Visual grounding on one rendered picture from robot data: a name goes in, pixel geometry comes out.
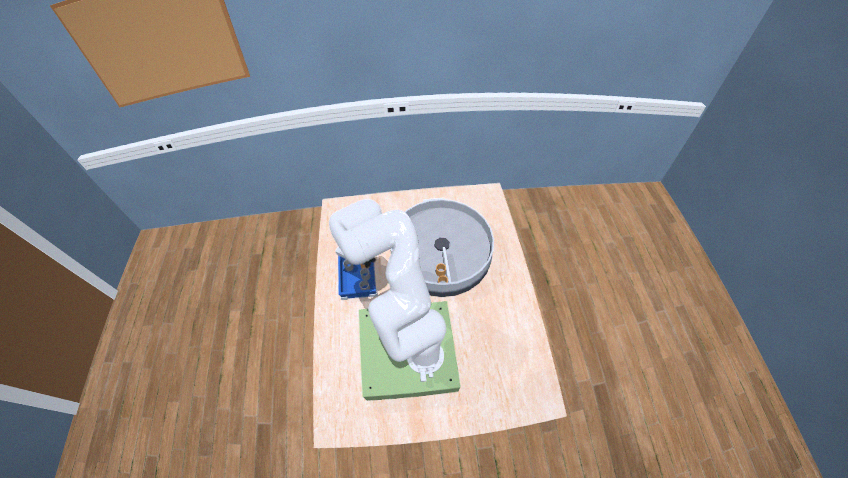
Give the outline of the blue open-top crate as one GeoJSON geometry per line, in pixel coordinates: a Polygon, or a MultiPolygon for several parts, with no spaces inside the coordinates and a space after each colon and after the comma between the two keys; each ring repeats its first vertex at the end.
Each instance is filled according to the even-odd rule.
{"type": "Polygon", "coordinates": [[[370,279],[367,280],[369,282],[370,289],[361,290],[359,287],[359,283],[363,280],[360,274],[360,270],[362,269],[361,266],[353,265],[354,269],[352,271],[346,271],[343,265],[345,260],[346,259],[338,256],[338,295],[351,299],[369,297],[370,294],[376,294],[374,262],[371,262],[371,266],[368,268],[371,275],[370,279]]]}

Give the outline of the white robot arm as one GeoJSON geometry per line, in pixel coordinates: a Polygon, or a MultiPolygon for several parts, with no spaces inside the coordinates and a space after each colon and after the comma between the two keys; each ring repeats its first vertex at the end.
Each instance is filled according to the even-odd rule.
{"type": "Polygon", "coordinates": [[[369,315],[389,356],[398,362],[407,359],[421,382],[427,381],[426,374],[432,378],[444,361],[441,342],[446,324],[439,312],[430,309],[410,217],[401,210],[382,214],[376,201],[363,199],[334,212],[329,228],[339,246],[336,255],[354,265],[392,249],[386,267],[390,290],[371,301],[369,315]]]}

